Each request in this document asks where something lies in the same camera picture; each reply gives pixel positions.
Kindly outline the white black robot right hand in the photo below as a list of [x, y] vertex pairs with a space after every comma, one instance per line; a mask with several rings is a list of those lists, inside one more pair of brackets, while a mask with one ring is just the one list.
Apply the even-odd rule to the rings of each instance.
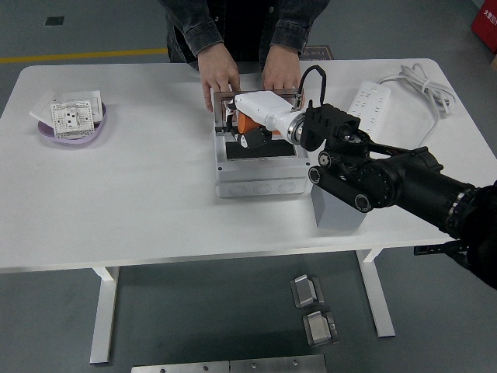
[[258, 148], [272, 140], [273, 132], [299, 145], [304, 112], [272, 91], [238, 94], [226, 108], [226, 128], [243, 148]]

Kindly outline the person's right hand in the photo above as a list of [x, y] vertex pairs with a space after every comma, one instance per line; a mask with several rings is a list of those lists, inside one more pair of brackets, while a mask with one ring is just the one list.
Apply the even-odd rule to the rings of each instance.
[[240, 90], [238, 67], [223, 43], [204, 48], [197, 60], [205, 107], [212, 113], [213, 92]]

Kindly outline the person's left hand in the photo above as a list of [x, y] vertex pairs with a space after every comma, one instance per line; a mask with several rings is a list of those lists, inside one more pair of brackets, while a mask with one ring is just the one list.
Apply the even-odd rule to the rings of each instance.
[[265, 90], [297, 88], [301, 81], [298, 50], [283, 45], [272, 45], [262, 71]]

